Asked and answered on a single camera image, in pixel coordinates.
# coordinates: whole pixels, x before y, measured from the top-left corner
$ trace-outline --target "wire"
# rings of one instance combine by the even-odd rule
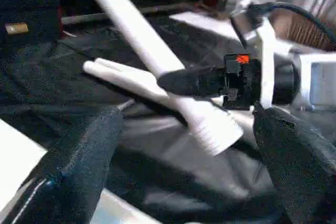
[[[334,32],[319,18],[315,17],[305,9],[301,8],[300,6],[285,3],[285,2],[267,2],[264,4],[257,4],[257,5],[250,5],[249,10],[252,12],[253,15],[265,15],[267,13],[272,12],[275,9],[287,9],[291,10],[294,13],[297,13],[309,21],[313,22],[322,32],[324,32],[327,37],[330,39],[332,44],[336,44],[336,35]]]

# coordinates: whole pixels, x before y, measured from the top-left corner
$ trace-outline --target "white plastic part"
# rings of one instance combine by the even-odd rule
[[[169,99],[167,93],[156,85],[154,76],[144,76],[136,71],[118,71],[97,62],[86,61],[83,70],[99,79],[119,86],[141,97],[162,104],[170,109],[175,110],[175,105]]]
[[[112,66],[112,68],[110,68],[96,62],[87,61],[84,63],[83,69],[86,73],[95,77],[162,104],[170,109],[178,110],[176,104],[172,102],[167,93],[156,84],[156,80],[155,78],[153,79],[153,76],[144,78],[146,73],[144,74],[143,72],[146,71],[139,70],[139,72],[137,72],[137,70],[132,69],[132,67],[125,65],[121,66],[119,63],[116,63],[116,65],[113,66],[113,63],[115,62],[109,63],[109,66]],[[119,65],[119,68],[122,68],[123,71],[116,70],[117,65]],[[215,99],[215,102],[220,103],[220,100],[221,98],[217,98]],[[243,131],[234,119],[228,116],[226,112],[211,105],[209,102],[197,101],[196,109],[196,113],[202,113],[205,119],[200,120],[197,127],[190,127],[190,129],[194,130],[192,132],[193,134],[196,134],[196,137],[206,140],[200,142],[200,145],[211,155],[219,154],[234,143],[227,141],[227,137],[224,137],[224,134],[228,134],[229,139],[240,138],[243,134]],[[225,129],[230,129],[231,127],[234,129],[238,128],[240,131],[225,132]],[[221,141],[213,138],[214,133],[222,136]]]
[[[260,104],[266,109],[272,106],[274,93],[274,45],[276,37],[268,18],[264,18],[263,25],[256,29],[256,33],[259,39],[256,45],[257,57],[261,62]]]
[[[156,78],[184,68],[130,0],[96,1]],[[225,112],[219,120],[218,112],[210,103],[171,93],[168,96],[188,122],[192,134],[210,154],[219,154],[242,136],[243,131],[234,120]]]
[[[144,78],[144,80],[146,80],[146,82],[144,82],[142,79],[136,79],[134,81],[139,84],[140,88],[146,89],[146,94],[153,93],[153,92],[161,94],[161,93],[164,92],[166,99],[169,99],[168,94],[156,84],[156,78],[154,77],[154,75],[152,73],[148,72],[148,71],[144,71],[144,70],[141,70],[141,69],[138,69],[138,68],[130,67],[130,66],[127,66],[127,65],[124,65],[124,64],[120,64],[120,63],[111,61],[111,60],[105,60],[105,59],[102,59],[102,58],[97,58],[94,62],[98,63],[100,65],[103,65],[105,67],[112,68],[112,69],[117,70],[117,71],[124,71],[124,72],[127,71],[129,79],[130,78],[132,79],[132,75],[131,75],[130,72],[135,71],[135,72],[138,72],[138,74],[142,73],[142,74],[148,76],[148,77]],[[159,103],[159,100],[161,100],[161,98],[160,99],[155,99],[153,101]],[[218,106],[223,105],[223,96],[214,97],[214,98],[211,98],[211,100],[214,103],[216,103]]]

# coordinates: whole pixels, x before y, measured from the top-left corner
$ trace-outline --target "black cloth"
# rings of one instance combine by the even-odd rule
[[[152,24],[186,66],[218,65],[224,54],[244,52],[236,41],[168,18]],[[116,105],[125,127],[106,184],[113,193],[164,223],[281,223],[283,209],[254,140],[243,137],[207,156],[179,114],[84,74],[83,62],[98,57],[145,69],[109,28],[7,48],[1,118],[50,148],[78,118]]]

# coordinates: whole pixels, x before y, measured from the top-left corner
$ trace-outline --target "white rod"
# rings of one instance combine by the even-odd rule
[[[137,83],[139,83],[140,86],[142,86],[146,89],[146,91],[145,91],[146,93],[152,92],[152,90],[149,89],[149,87],[151,87],[151,88],[155,87],[154,88],[155,91],[160,89],[161,90],[160,92],[164,92],[165,95],[166,95],[166,98],[169,99],[168,94],[156,84],[156,78],[154,77],[154,75],[152,73],[148,72],[148,71],[144,71],[144,70],[141,70],[141,69],[138,69],[138,68],[130,67],[130,66],[127,66],[127,65],[124,65],[124,64],[117,63],[115,61],[106,60],[106,59],[102,59],[102,58],[97,58],[94,62],[98,63],[102,66],[112,68],[112,69],[117,70],[117,71],[122,71],[124,73],[127,72],[129,78],[132,77],[132,74],[131,74],[132,72],[136,72],[138,74],[142,73],[143,76],[144,76],[144,79],[147,81],[147,83],[150,79],[152,79],[152,81],[151,81],[152,83],[150,83],[149,86],[147,86],[146,83],[142,83],[141,78],[137,79]],[[223,105],[223,96],[214,97],[214,98],[211,98],[211,100],[219,106]]]
[[[184,68],[130,0],[96,1],[156,78]],[[242,136],[242,129],[227,113],[225,119],[222,115],[222,120],[218,121],[210,103],[196,102],[171,93],[168,96],[188,122],[198,142],[211,155],[224,151]]]
[[[119,71],[137,71],[137,72],[143,72],[145,74],[150,74],[151,76],[154,77],[154,79],[156,81],[155,76],[148,71],[141,70],[139,68],[130,67],[130,66],[127,66],[127,65],[124,65],[124,64],[121,64],[121,63],[117,63],[117,62],[112,61],[112,60],[105,60],[105,59],[102,59],[102,58],[97,58],[95,60],[95,63],[101,64],[105,67],[113,68],[113,69],[119,70]]]
[[[134,74],[134,71],[120,72],[92,61],[86,61],[83,65],[83,69],[86,73],[99,79],[119,86],[153,102],[157,102],[172,110],[176,110],[167,93],[157,86],[156,82],[153,83],[151,80],[146,81],[143,78],[137,78],[138,76]]]

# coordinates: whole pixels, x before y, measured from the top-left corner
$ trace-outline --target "red light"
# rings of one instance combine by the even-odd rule
[[[238,55],[236,61],[240,64],[246,64],[250,62],[250,58],[248,55]]]

